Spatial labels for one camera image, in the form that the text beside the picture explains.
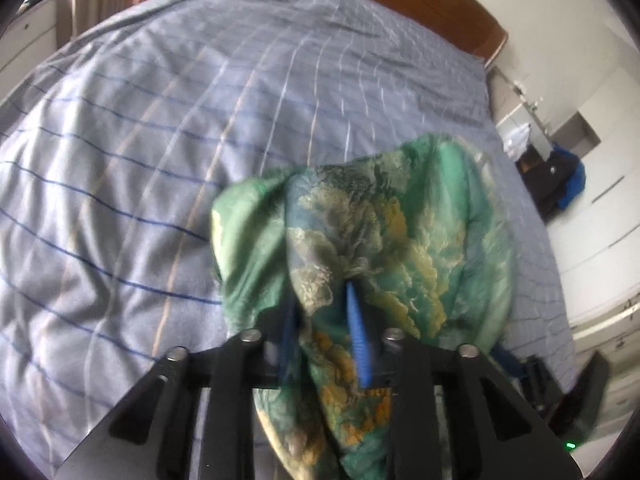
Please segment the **black and blue backpack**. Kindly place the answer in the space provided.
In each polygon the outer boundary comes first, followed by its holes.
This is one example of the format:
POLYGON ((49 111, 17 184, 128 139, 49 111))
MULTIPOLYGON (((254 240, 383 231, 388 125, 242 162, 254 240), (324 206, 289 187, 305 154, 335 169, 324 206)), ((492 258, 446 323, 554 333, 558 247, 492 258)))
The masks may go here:
POLYGON ((530 146, 516 166, 544 222, 567 210, 586 187, 584 164, 559 144, 552 145, 546 160, 530 146))

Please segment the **white drawer cabinet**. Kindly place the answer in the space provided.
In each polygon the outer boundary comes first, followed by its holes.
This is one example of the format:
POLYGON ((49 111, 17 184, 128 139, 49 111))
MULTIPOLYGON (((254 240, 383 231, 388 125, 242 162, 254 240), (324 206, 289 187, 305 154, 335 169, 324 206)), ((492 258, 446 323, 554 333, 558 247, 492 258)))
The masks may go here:
POLYGON ((1 38, 0 94, 4 99, 56 49, 58 0, 41 0, 21 13, 1 38))

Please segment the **white plastic bag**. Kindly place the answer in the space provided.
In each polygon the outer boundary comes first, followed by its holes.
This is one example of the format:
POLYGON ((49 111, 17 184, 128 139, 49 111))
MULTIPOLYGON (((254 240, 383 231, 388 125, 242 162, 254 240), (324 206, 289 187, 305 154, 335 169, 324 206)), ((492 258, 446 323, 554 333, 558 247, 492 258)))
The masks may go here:
POLYGON ((532 130, 531 125, 523 124, 506 128, 501 135, 503 151, 512 162, 517 162, 527 151, 530 130, 532 130))

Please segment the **blue checked duvet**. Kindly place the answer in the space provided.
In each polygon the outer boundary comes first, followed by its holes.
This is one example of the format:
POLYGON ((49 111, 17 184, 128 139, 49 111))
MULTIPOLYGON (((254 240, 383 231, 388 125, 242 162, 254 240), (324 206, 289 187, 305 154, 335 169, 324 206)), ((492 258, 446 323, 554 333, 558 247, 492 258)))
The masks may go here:
POLYGON ((1 104, 1 416, 40 474, 155 356, 226 338, 223 188, 427 132, 490 157, 520 267, 506 346, 572 388, 558 266, 480 58, 371 0, 149 0, 38 65, 1 104))

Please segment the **green floral padded jacket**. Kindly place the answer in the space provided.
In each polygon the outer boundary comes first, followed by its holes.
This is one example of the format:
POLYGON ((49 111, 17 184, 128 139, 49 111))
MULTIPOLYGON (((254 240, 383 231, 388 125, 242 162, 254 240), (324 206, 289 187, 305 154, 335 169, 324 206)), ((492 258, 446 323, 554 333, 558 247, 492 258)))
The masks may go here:
POLYGON ((381 479, 392 398, 357 384, 344 304, 359 299, 424 344, 489 350, 515 287, 515 248, 487 157, 429 133, 341 165, 276 168, 214 201, 229 330, 295 298, 302 378, 258 390, 262 428, 295 479, 381 479))

